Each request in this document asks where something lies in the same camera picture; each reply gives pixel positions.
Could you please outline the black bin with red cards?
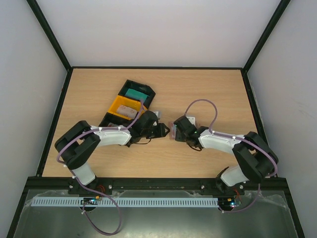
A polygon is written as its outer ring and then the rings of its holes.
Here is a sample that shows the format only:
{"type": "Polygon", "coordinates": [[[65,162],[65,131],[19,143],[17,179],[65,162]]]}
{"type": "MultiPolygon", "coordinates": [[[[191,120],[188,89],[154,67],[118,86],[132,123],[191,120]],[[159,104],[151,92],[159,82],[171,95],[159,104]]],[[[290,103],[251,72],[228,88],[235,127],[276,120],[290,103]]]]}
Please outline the black bin with red cards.
{"type": "Polygon", "coordinates": [[[124,125],[129,122],[129,119],[111,114],[106,113],[102,121],[100,122],[100,127],[108,127],[108,126],[118,126],[118,125],[124,125]]]}

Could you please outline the black bin with teal cards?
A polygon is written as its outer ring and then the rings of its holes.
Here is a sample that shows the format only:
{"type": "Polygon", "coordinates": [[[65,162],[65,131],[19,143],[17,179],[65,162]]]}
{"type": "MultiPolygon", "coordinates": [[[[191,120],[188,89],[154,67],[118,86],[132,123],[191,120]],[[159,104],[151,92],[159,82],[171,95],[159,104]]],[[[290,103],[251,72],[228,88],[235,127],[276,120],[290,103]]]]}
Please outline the black bin with teal cards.
{"type": "Polygon", "coordinates": [[[142,100],[144,107],[148,109],[156,93],[150,86],[146,84],[141,84],[127,79],[123,87],[120,89],[118,95],[136,101],[142,100]]]}

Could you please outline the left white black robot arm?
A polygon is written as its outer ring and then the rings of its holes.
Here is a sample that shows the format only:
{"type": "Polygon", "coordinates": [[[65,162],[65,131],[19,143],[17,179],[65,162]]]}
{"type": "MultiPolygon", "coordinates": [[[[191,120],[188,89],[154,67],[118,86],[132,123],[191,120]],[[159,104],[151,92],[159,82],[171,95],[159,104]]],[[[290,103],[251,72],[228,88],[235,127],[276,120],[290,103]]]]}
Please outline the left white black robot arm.
{"type": "Polygon", "coordinates": [[[54,146],[58,152],[57,161],[66,166],[83,185],[88,185],[96,179],[88,159],[97,147],[129,147],[138,144],[142,138],[163,138],[169,132],[168,126],[159,122],[154,112],[145,111],[134,119],[112,127],[92,126],[85,120],[79,121],[54,146]]]}

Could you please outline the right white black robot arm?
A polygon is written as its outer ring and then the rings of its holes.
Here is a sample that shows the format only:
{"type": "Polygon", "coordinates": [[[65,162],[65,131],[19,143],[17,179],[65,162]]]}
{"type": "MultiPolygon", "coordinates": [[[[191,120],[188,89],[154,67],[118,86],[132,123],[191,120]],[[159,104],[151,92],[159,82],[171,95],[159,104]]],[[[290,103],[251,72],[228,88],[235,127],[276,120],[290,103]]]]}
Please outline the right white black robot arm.
{"type": "Polygon", "coordinates": [[[210,131],[205,126],[196,128],[193,124],[183,126],[176,122],[174,127],[176,135],[193,150],[214,149],[235,157],[238,165],[225,168],[217,176],[216,189],[221,194],[227,194],[238,183],[262,183],[264,178],[277,174],[277,156],[255,132],[231,135],[210,131]]]}

